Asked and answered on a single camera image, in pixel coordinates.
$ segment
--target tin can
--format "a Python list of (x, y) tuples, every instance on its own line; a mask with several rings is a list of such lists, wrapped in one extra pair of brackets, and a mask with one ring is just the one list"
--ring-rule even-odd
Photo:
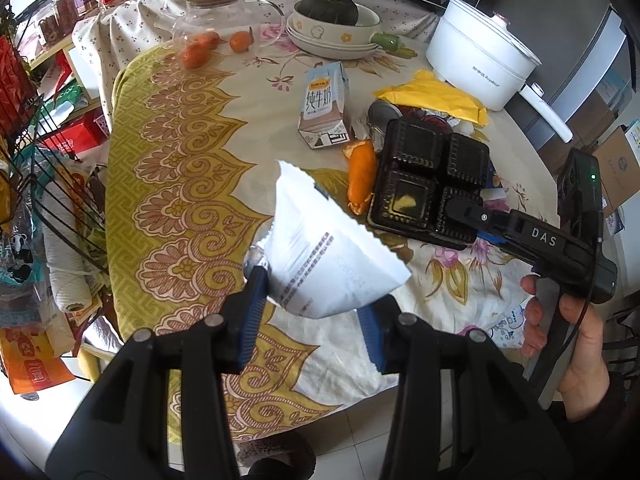
[(389, 123), (402, 117), (402, 112), (386, 101), (373, 101), (367, 111), (367, 126), (371, 132), (373, 149), (381, 152), (385, 146), (386, 128)]

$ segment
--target kabocha squash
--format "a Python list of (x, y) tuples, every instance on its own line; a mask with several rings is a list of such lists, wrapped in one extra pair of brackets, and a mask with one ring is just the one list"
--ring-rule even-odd
[(358, 22), (358, 7), (352, 0), (300, 0), (296, 10), (320, 22), (349, 26)]

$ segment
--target tile floor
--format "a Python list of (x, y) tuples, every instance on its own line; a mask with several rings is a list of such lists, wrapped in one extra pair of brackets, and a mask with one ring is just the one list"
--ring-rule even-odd
[[(450, 377), (443, 373), (440, 447), (452, 439)], [(385, 457), (397, 388), (390, 388), (350, 408), (299, 428), (316, 452), (313, 480), (377, 480)], [(443, 455), (442, 464), (447, 455)], [(169, 462), (182, 470), (179, 446), (169, 444)]]
[[(81, 376), (74, 362), (65, 361), (75, 375)], [(89, 381), (75, 379), (39, 392), (38, 400), (26, 400), (14, 395), (8, 379), (0, 374), (0, 424), (13, 435), (27, 457), (44, 469), (53, 445), (90, 388)]]

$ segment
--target human hand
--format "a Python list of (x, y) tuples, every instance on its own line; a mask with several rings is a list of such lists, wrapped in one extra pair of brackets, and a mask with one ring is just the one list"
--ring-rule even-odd
[[(525, 276), (520, 280), (520, 286), (535, 295), (537, 281), (537, 276)], [(560, 298), (560, 313), (571, 324), (578, 321), (583, 306), (584, 300), (567, 294)], [(546, 335), (539, 327), (543, 314), (538, 298), (532, 298), (524, 311), (524, 357), (533, 357), (546, 345)], [(609, 371), (602, 358), (603, 329), (602, 318), (593, 305), (589, 305), (578, 329), (574, 355), (558, 386), (569, 422), (582, 420), (593, 413), (609, 389)]]

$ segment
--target white pot lid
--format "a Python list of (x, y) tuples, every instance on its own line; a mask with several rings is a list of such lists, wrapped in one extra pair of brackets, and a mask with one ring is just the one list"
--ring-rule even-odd
[(518, 38), (516, 38), (513, 34), (511, 34), (507, 30), (507, 26), (509, 22), (500, 14), (494, 14), (492, 18), (489, 18), (486, 14), (483, 14), (475, 7), (470, 6), (469, 4), (463, 2), (462, 0), (449, 0), (450, 3), (453, 3), (455, 6), (464, 10), (467, 14), (471, 15), (473, 18), (481, 22), (482, 24), (489, 27), (492, 31), (498, 34), (505, 41), (508, 41), (515, 48), (517, 48), (524, 56), (528, 57), (533, 63), (537, 66), (542, 65), (542, 62), (524, 43), (522, 43)]

